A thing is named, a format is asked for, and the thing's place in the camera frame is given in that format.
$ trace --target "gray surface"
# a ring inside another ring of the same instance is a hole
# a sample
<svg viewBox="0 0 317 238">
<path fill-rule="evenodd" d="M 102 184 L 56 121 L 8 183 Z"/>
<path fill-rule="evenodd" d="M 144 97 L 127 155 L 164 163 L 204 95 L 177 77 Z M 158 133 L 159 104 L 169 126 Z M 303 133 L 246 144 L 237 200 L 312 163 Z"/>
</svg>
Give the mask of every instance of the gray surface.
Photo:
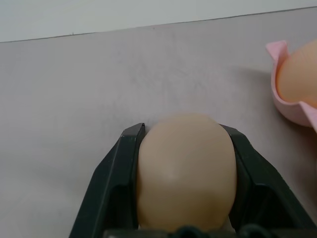
<svg viewBox="0 0 317 238">
<path fill-rule="evenodd" d="M 68 236 L 120 133 L 201 112 L 245 133 L 316 221 L 316 134 L 275 110 L 266 43 L 317 37 L 317 10 L 0 44 L 0 231 Z"/>
</svg>

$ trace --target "white wall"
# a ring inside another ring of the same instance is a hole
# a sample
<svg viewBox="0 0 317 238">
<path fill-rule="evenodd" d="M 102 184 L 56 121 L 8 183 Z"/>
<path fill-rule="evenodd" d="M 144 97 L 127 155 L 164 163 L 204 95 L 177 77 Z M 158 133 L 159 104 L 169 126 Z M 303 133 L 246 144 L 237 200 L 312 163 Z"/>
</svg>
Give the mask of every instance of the white wall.
<svg viewBox="0 0 317 238">
<path fill-rule="evenodd" d="M 317 0 L 1 0 L 0 42 L 316 5 Z"/>
</svg>

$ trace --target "pink egg holder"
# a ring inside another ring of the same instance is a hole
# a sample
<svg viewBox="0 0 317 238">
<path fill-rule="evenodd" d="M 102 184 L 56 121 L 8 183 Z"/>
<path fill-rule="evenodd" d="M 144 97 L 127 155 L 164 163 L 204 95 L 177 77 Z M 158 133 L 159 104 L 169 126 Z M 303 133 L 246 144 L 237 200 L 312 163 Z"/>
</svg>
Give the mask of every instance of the pink egg holder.
<svg viewBox="0 0 317 238">
<path fill-rule="evenodd" d="M 289 57 L 286 41 L 272 42 L 266 45 L 266 49 L 273 59 L 273 70 L 271 74 L 271 88 L 273 101 L 277 109 L 290 121 L 313 127 L 317 132 L 317 109 L 311 107 L 305 102 L 288 103 L 280 98 L 276 90 L 276 73 Z"/>
</svg>

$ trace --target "white table surface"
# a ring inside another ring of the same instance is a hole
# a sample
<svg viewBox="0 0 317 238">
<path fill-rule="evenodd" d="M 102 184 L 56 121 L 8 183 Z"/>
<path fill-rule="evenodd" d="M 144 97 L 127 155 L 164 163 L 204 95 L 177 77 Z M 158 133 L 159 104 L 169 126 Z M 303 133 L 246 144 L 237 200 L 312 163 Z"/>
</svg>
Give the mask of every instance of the white table surface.
<svg viewBox="0 0 317 238">
<path fill-rule="evenodd" d="M 265 44 L 317 37 L 317 9 L 0 44 L 0 231 L 66 238 L 121 132 L 201 112 L 246 134 L 317 221 L 317 136 L 270 94 Z"/>
</svg>

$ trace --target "egg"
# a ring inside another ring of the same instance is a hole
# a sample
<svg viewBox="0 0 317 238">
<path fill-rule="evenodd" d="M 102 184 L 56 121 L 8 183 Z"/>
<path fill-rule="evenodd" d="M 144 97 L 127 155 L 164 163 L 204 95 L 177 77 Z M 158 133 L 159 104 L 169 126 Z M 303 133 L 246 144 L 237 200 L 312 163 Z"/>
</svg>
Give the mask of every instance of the egg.
<svg viewBox="0 0 317 238">
<path fill-rule="evenodd" d="M 234 147 L 222 126 L 201 114 L 168 118 L 140 146 L 140 227 L 169 232 L 184 225 L 219 229 L 234 203 L 236 183 Z"/>
<path fill-rule="evenodd" d="M 276 75 L 276 89 L 286 102 L 303 101 L 317 108 L 317 40 L 283 62 Z"/>
</svg>

